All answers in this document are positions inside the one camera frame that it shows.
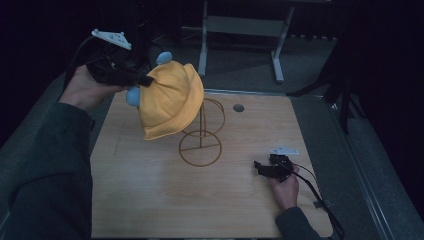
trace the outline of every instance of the white tag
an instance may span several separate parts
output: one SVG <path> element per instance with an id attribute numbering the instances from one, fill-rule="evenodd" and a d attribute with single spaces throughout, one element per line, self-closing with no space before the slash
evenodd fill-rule
<path id="1" fill-rule="evenodd" d="M 131 43 L 124 37 L 124 33 L 113 33 L 113 32 L 101 32 L 98 29 L 94 29 L 91 34 L 97 38 L 103 39 L 106 42 L 113 43 L 125 49 L 131 50 Z"/>
<path id="2" fill-rule="evenodd" d="M 289 154 L 299 154 L 299 151 L 280 145 L 280 147 L 277 149 L 270 149 L 269 153 L 276 154 L 276 155 L 289 155 Z"/>

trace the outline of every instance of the yellow hat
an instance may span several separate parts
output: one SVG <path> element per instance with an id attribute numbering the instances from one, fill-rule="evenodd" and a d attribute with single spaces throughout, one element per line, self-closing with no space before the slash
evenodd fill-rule
<path id="1" fill-rule="evenodd" d="M 178 133 L 196 117 L 204 90 L 193 65 L 175 61 L 159 65 L 148 76 L 155 80 L 141 87 L 139 114 L 144 139 L 152 140 Z"/>

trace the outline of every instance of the wooden tabletop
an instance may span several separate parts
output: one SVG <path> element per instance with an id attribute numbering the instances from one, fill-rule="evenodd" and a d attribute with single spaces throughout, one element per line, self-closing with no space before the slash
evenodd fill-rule
<path id="1" fill-rule="evenodd" d="M 292 162 L 313 172 L 291 102 L 283 96 L 206 94 L 224 107 L 225 124 L 215 135 L 222 154 L 207 167 L 188 164 L 179 154 L 185 136 L 177 133 L 144 140 L 136 108 L 118 93 L 110 107 L 91 156 L 93 237 L 127 238 L 274 238 L 280 233 L 279 213 L 266 179 L 253 161 L 268 165 L 269 149 L 279 145 L 296 149 Z M 243 112 L 233 107 L 240 104 Z M 205 102 L 206 127 L 218 130 L 224 117 L 216 105 Z M 199 128 L 195 119 L 187 131 Z M 213 136 L 203 145 L 213 145 Z M 183 147 L 198 145 L 188 136 Z M 220 152 L 213 146 L 184 151 L 191 163 L 207 164 Z M 316 187 L 305 170 L 300 175 Z M 316 209 L 306 184 L 300 182 L 299 207 L 322 236 L 333 232 L 327 214 Z"/>

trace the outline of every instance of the gray floor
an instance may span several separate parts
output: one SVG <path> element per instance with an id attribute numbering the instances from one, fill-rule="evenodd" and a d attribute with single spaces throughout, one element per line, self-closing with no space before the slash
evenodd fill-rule
<path id="1" fill-rule="evenodd" d="M 198 35 L 191 34 L 188 33 L 179 44 L 167 36 L 159 36 L 155 43 L 163 50 L 171 51 L 174 60 L 192 63 L 197 68 L 200 40 Z M 335 44 L 334 41 L 317 39 L 286 40 L 280 57 L 285 82 L 278 84 L 274 81 L 268 50 L 241 47 L 239 44 L 244 43 L 243 39 L 236 39 L 231 45 L 223 44 L 225 38 L 227 36 L 213 36 L 210 42 L 206 76 L 202 78 L 207 89 L 282 95 L 298 90 L 315 81 Z M 267 39 L 253 40 L 260 40 L 262 46 L 273 46 Z M 152 59 L 160 51 L 154 47 Z M 3 193 L 7 193 L 19 177 L 20 153 L 31 142 L 48 106 L 59 96 L 62 81 L 63 76 L 58 77 L 49 86 L 1 149 L 0 169 L 7 169 L 0 176 Z M 292 98 L 292 103 L 320 190 L 344 227 L 345 239 L 424 239 L 423 222 L 372 127 L 353 111 L 353 118 L 349 119 L 350 135 L 343 134 L 337 123 L 337 106 L 329 106 L 320 98 L 325 89 L 324 86 L 303 97 Z M 107 99 L 91 113 L 97 121 L 91 149 L 111 100 Z M 1 213 L 5 213 L 4 194 L 0 200 Z"/>

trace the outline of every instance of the metal stand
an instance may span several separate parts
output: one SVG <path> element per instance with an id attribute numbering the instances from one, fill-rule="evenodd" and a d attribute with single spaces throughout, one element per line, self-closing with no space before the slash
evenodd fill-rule
<path id="1" fill-rule="evenodd" d="M 285 21 L 258 20 L 246 18 L 208 16 L 208 1 L 203 5 L 203 28 L 202 28 L 202 48 L 200 50 L 200 60 L 198 73 L 200 76 L 206 75 L 206 60 L 208 56 L 207 35 L 208 32 L 221 32 L 233 34 L 246 34 L 257 36 L 278 37 L 279 42 L 275 50 L 271 51 L 272 63 L 274 66 L 276 81 L 284 81 L 283 71 L 280 63 L 280 53 L 284 40 L 290 26 L 290 21 L 294 13 L 294 7 L 290 7 Z"/>
<path id="2" fill-rule="evenodd" d="M 190 131 L 190 132 L 182 131 L 185 134 L 185 136 L 181 139 L 180 144 L 179 144 L 180 156 L 186 163 L 188 163 L 192 166 L 195 166 L 195 167 L 206 167 L 206 166 L 212 165 L 213 163 L 218 161 L 218 159 L 221 157 L 221 154 L 222 154 L 222 143 L 221 143 L 221 140 L 219 140 L 219 138 L 216 136 L 216 133 L 221 131 L 221 129 L 224 127 L 224 124 L 225 124 L 224 107 L 222 106 L 222 104 L 220 102 L 218 102 L 217 100 L 214 100 L 214 99 L 205 98 L 204 101 L 211 102 L 219 108 L 219 110 L 221 111 L 222 116 L 223 116 L 223 121 L 222 121 L 220 127 L 216 131 L 210 132 L 210 131 L 206 130 L 207 121 L 206 121 L 206 114 L 205 114 L 205 104 L 202 103 L 202 106 L 200 107 L 200 111 L 199 111 L 199 115 L 200 115 L 199 130 L 194 130 L 194 131 Z M 187 137 L 199 138 L 199 145 L 197 147 L 183 148 L 182 144 Z M 205 144 L 203 140 L 207 137 L 215 138 L 216 141 L 217 141 L 217 144 Z M 208 147 L 219 147 L 219 153 L 218 153 L 218 155 L 215 159 L 213 159 L 211 162 L 206 163 L 206 164 L 193 163 L 192 161 L 189 161 L 183 154 L 184 151 L 191 151 L 191 150 L 203 149 L 203 148 L 208 148 Z"/>

